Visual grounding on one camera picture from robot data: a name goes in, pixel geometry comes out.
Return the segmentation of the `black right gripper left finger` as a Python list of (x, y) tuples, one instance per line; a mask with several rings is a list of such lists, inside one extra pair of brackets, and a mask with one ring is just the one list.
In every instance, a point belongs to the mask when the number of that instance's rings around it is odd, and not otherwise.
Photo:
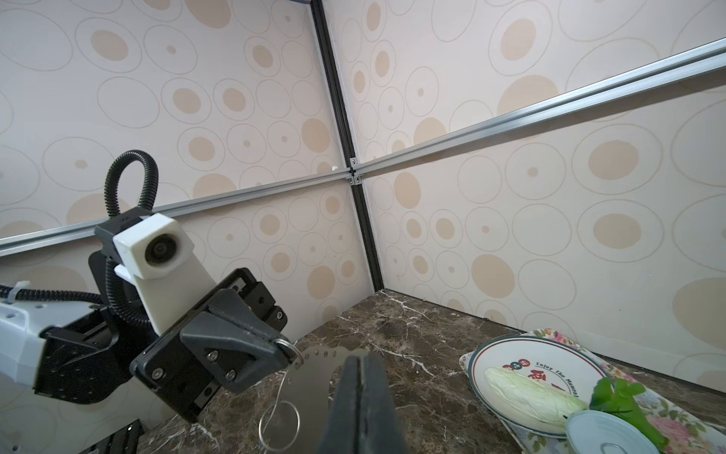
[(361, 359), (348, 357), (343, 363), (326, 428), (318, 453), (358, 452), (361, 398)]

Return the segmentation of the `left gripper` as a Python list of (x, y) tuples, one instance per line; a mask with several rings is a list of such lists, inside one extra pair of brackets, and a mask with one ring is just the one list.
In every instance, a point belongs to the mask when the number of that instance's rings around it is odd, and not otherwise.
[(38, 395), (100, 403), (138, 379), (188, 422), (215, 393), (242, 393), (298, 355), (282, 334), (287, 314), (246, 268), (231, 272), (163, 335), (121, 320), (103, 296), (82, 292), (88, 314), (42, 329)]

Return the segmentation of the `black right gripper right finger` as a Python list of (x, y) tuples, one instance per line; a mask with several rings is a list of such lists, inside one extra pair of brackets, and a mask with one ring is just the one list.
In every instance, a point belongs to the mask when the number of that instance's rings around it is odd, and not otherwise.
[(383, 359), (376, 354), (360, 365), (359, 452), (408, 453)]

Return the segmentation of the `metal key organizer plate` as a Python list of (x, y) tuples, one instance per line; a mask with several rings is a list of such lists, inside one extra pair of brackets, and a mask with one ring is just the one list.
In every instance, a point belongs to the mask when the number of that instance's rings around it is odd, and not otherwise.
[(332, 381), (349, 357), (364, 348), (310, 345), (285, 372), (277, 397), (263, 412), (258, 438), (264, 453), (314, 453), (323, 438), (333, 399)]

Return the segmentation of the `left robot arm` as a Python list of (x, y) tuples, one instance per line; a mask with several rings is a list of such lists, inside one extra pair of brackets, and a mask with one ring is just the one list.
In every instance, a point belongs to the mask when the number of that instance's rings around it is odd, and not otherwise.
[(246, 268), (214, 280), (181, 225), (154, 211), (158, 185), (145, 151), (113, 161), (89, 260), (97, 292), (1, 289), (4, 376), (79, 405), (137, 379), (195, 422), (218, 390), (242, 393), (303, 363), (266, 286)]

